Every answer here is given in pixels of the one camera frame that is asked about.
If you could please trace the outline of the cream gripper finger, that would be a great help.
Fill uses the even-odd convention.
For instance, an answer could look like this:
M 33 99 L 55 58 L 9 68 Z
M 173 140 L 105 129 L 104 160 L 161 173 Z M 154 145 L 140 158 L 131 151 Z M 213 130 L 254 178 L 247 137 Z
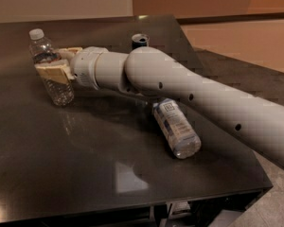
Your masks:
M 67 84 L 75 78 L 66 61 L 59 62 L 58 64 L 54 64 L 53 62 L 36 64 L 35 68 L 43 79 L 49 79 L 61 84 Z
M 68 60 L 71 61 L 74 56 L 81 51 L 81 47 L 67 47 L 58 48 L 55 50 L 58 60 Z

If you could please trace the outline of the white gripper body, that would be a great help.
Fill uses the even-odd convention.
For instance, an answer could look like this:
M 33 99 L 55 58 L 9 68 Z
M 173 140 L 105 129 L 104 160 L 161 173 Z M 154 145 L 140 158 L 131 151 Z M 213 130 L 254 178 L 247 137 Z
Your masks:
M 91 46 L 82 49 L 73 57 L 70 67 L 79 85 L 99 89 L 96 81 L 96 64 L 99 57 L 106 52 L 106 48 Z

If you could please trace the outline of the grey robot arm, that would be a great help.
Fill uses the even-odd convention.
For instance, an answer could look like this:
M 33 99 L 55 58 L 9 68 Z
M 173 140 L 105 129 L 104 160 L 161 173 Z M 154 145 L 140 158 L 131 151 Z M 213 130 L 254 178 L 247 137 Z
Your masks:
M 148 46 L 129 54 L 100 47 L 61 52 L 60 60 L 35 64 L 41 77 L 146 100 L 178 100 L 284 169 L 284 106 L 204 78 Z

